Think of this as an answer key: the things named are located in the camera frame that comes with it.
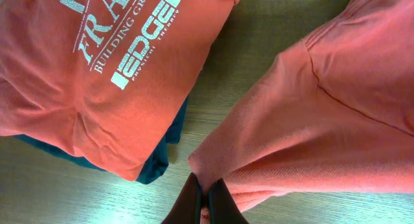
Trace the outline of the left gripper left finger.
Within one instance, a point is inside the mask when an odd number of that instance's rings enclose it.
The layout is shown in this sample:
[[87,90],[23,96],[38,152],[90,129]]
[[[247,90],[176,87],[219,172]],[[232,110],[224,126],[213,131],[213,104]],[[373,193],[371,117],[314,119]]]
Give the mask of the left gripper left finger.
[[202,189],[191,173],[176,202],[161,224],[199,224],[202,208]]

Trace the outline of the orange soccer t-shirt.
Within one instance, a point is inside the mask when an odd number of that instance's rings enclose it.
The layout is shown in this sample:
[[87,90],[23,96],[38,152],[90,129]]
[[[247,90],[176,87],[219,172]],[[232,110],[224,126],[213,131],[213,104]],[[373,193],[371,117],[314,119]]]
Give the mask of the orange soccer t-shirt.
[[413,191],[413,0],[350,0],[279,53],[188,159],[240,211],[291,192]]

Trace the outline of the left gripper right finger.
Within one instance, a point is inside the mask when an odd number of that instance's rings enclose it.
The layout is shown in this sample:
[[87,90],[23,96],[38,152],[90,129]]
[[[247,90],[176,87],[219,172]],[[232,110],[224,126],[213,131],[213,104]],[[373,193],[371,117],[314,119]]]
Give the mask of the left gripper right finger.
[[216,181],[208,191],[208,211],[211,224],[248,224],[223,179]]

